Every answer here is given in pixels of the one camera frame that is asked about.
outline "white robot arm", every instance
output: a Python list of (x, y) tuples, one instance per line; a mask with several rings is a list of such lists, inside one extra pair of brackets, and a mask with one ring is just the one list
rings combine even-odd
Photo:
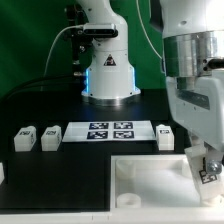
[(186, 154), (202, 200), (215, 198), (224, 193), (219, 175), (224, 154), (224, 1), (160, 4), (170, 110), (177, 123), (204, 141)]
[(77, 0), (89, 23), (111, 24), (118, 31), (115, 38), (95, 38), (92, 64), (86, 71), (84, 101), (97, 105), (116, 106), (140, 94), (135, 87), (135, 70), (128, 61), (128, 27), (111, 8), (109, 0)]

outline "warning label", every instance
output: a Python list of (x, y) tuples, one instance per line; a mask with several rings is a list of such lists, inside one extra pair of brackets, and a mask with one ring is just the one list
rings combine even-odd
[(108, 56), (107, 60), (105, 61), (104, 66), (116, 66), (116, 63), (111, 54)]

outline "table surface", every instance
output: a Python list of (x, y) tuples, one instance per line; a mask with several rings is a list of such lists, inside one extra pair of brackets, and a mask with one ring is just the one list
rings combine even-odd
[[(47, 127), (68, 122), (140, 121), (170, 125), (174, 152), (158, 150), (155, 141), (61, 143), (57, 152), (41, 152)], [(31, 152), (16, 153), (13, 138), (20, 128), (35, 126)], [(85, 212), (110, 210), (112, 155), (181, 154), (189, 146), (187, 132), (171, 118), (165, 90), (143, 90), (139, 102), (120, 107), (83, 103), (73, 92), (22, 92), (0, 105), (0, 213)]]

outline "green wall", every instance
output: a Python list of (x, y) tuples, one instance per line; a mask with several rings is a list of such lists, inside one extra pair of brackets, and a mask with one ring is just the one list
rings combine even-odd
[[(149, 1), (139, 2), (148, 35), (161, 54), (161, 34), (149, 26)], [(0, 97), (14, 86), (43, 75), (52, 41), (67, 26), (64, 7), (73, 3), (72, 0), (0, 0)], [(160, 60), (143, 35), (135, 0), (111, 0), (111, 5), (129, 25), (129, 60), (136, 68), (137, 86), (165, 88)], [(60, 40), (52, 55), (49, 75), (69, 72), (70, 43)]]

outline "white block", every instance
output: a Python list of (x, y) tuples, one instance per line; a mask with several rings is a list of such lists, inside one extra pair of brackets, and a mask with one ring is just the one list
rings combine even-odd
[(4, 179), (5, 179), (5, 176), (3, 171), (3, 164), (0, 163), (0, 184), (3, 182)]
[(29, 126), (27, 128), (21, 128), (18, 134), (14, 138), (16, 152), (28, 152), (32, 149), (36, 142), (36, 128)]
[(57, 151), (62, 135), (59, 126), (49, 127), (41, 137), (42, 151)]
[(170, 126), (157, 126), (156, 140), (159, 150), (174, 150), (174, 135)]

